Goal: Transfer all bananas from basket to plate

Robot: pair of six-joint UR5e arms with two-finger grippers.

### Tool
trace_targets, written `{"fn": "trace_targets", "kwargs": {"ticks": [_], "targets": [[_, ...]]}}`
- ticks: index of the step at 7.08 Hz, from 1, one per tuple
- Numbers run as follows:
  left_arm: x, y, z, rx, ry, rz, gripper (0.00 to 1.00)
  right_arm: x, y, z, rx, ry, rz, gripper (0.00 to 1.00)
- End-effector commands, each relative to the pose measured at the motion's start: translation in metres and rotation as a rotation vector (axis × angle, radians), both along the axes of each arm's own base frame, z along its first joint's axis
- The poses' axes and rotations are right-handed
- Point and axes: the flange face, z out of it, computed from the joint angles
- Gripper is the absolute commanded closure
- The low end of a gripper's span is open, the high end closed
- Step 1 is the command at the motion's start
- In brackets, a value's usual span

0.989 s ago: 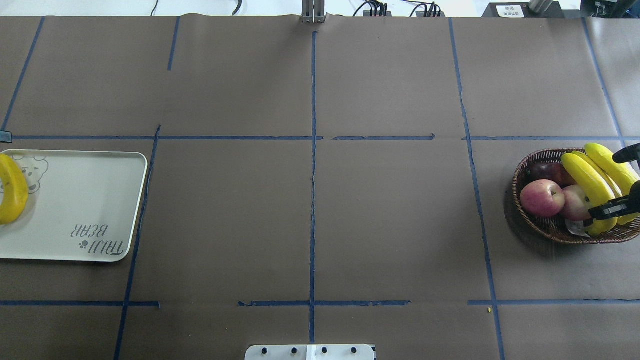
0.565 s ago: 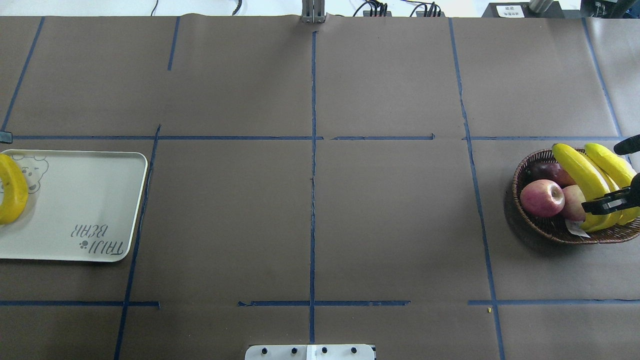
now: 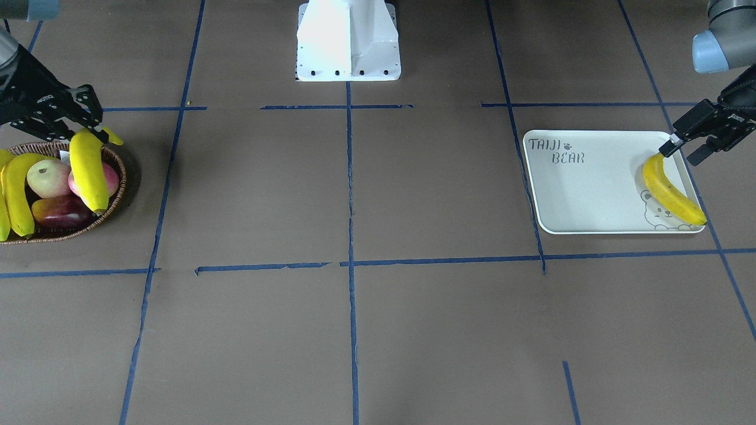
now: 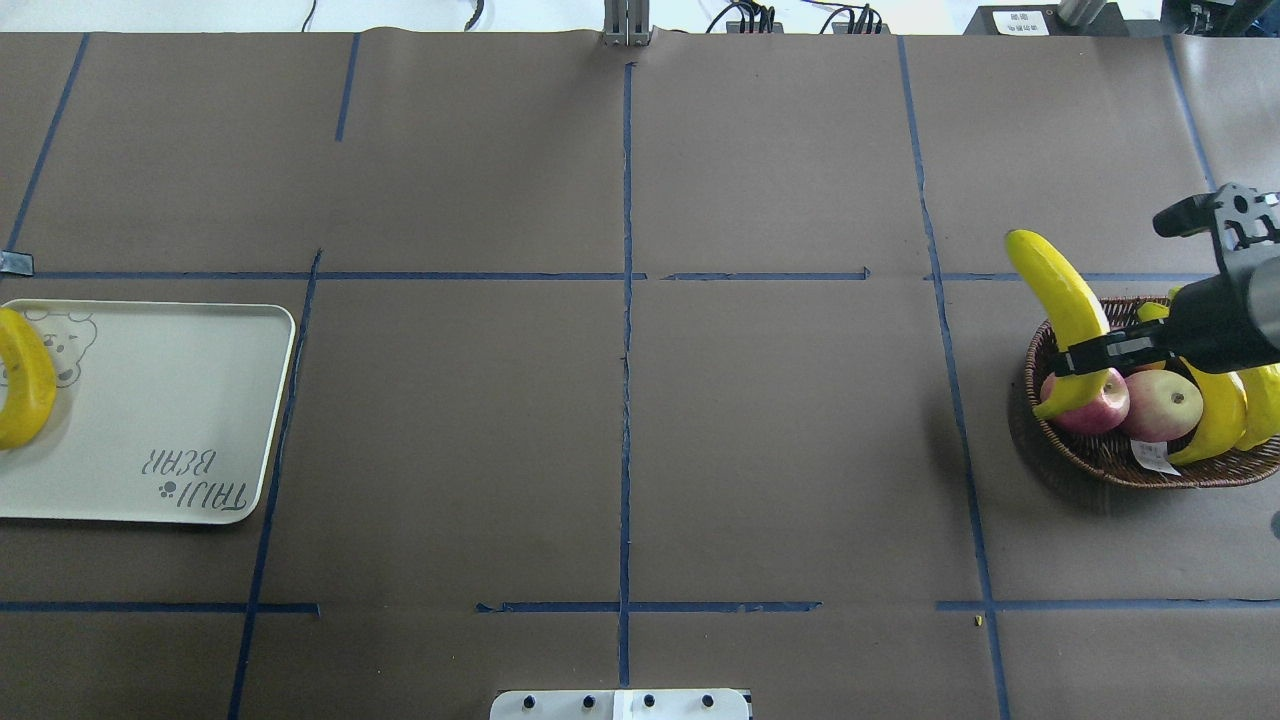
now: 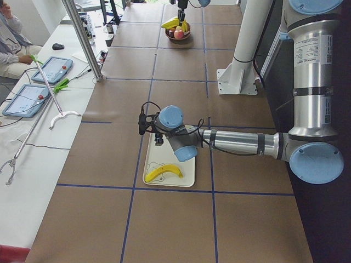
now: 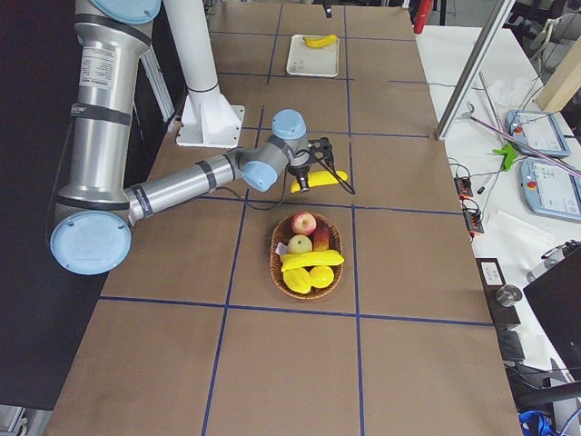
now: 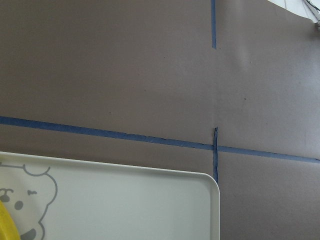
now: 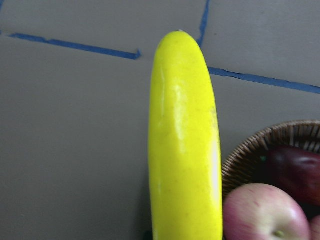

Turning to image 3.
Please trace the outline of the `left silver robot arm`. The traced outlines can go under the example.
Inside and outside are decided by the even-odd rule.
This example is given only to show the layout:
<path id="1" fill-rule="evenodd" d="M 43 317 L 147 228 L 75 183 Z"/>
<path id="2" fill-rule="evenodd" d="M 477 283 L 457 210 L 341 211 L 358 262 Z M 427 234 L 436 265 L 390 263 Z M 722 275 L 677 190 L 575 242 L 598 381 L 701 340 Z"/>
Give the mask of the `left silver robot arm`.
<path id="1" fill-rule="evenodd" d="M 715 102 L 703 99 L 673 123 L 669 140 L 659 153 L 670 157 L 683 145 L 705 138 L 687 156 L 692 166 L 715 152 L 727 152 L 755 128 L 755 2 L 709 1 L 708 29 L 692 40 L 692 62 L 697 73 L 720 73 L 745 67 Z"/>

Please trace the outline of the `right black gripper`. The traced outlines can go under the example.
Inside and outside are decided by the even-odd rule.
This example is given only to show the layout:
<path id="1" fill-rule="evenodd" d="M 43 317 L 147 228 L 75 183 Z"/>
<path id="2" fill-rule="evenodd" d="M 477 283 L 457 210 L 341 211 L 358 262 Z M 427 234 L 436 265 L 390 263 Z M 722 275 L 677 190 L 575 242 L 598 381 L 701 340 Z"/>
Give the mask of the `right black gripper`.
<path id="1" fill-rule="evenodd" d="M 47 142 L 70 140 L 74 132 L 60 121 L 63 117 L 92 132 L 100 142 L 110 143 L 93 86 L 70 88 L 18 45 L 2 65 L 2 124 Z"/>

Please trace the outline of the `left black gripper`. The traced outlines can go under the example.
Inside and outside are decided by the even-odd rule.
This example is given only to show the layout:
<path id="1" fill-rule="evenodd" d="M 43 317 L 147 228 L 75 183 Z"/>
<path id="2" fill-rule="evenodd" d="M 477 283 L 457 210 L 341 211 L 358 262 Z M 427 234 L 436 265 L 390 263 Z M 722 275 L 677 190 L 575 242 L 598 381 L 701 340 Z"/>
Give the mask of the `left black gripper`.
<path id="1" fill-rule="evenodd" d="M 715 102 L 703 99 L 673 124 L 674 132 L 659 147 L 659 154 L 671 157 L 696 138 L 706 142 L 687 156 L 699 166 L 715 152 L 727 152 L 754 131 L 755 67 L 748 67 L 721 91 Z"/>

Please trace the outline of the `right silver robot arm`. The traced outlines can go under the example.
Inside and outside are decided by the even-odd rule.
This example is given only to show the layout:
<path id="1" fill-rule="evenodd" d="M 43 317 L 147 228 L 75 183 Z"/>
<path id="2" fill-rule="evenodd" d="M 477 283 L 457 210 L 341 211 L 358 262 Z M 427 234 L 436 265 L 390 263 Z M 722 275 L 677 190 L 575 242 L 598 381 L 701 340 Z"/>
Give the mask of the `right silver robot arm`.
<path id="1" fill-rule="evenodd" d="M 103 108 L 89 84 L 72 88 L 62 83 L 6 21 L 51 21 L 59 1 L 3 1 L 1 31 L 1 124 L 53 142 L 73 137 L 65 120 L 92 132 L 103 143 L 116 143 L 103 127 Z"/>

